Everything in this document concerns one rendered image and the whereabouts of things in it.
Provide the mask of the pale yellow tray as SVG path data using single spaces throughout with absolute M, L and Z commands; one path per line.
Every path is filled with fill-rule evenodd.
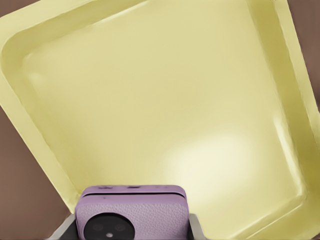
M 178 185 L 208 239 L 320 234 L 287 0 L 40 0 L 0 17 L 0 106 L 70 211 L 93 185 Z

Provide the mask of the purple phone with camera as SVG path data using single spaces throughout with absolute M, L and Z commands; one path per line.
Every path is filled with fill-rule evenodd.
M 75 207 L 80 240 L 187 240 L 189 207 L 178 185 L 94 185 Z

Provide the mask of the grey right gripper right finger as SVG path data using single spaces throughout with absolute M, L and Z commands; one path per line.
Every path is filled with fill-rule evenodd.
M 196 214 L 189 214 L 189 226 L 187 231 L 187 240 L 208 240 L 205 237 L 201 223 Z

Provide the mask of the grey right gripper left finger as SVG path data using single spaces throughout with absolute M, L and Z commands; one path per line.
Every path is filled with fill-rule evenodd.
M 75 215 L 71 214 L 51 235 L 50 240 L 78 240 Z

